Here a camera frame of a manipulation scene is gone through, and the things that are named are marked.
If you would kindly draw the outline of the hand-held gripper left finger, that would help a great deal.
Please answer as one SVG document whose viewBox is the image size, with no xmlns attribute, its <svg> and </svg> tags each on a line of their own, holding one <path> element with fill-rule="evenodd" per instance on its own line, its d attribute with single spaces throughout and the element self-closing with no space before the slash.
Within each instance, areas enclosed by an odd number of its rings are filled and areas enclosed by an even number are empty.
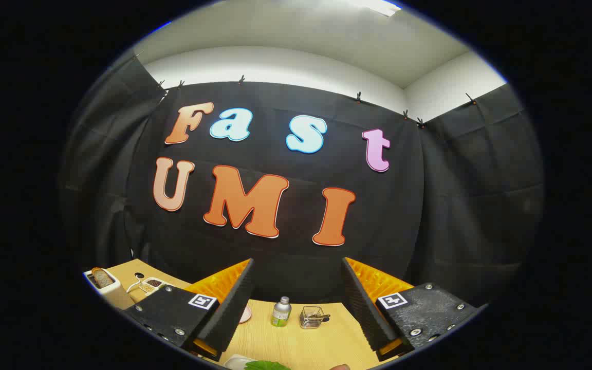
<svg viewBox="0 0 592 370">
<path fill-rule="evenodd" d="M 121 313 L 160 340 L 220 360 L 253 293 L 253 269 L 248 258 L 186 288 L 165 284 Z"/>
</svg>

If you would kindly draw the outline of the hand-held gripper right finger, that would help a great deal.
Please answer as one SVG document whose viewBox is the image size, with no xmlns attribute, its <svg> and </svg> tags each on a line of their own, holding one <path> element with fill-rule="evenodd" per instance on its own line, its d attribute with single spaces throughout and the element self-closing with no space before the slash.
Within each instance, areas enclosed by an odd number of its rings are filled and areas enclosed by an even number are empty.
<svg viewBox="0 0 592 370">
<path fill-rule="evenodd" d="M 379 361 L 430 346 L 479 311 L 439 284 L 414 286 L 349 257 L 342 279 L 344 305 Z"/>
</svg>

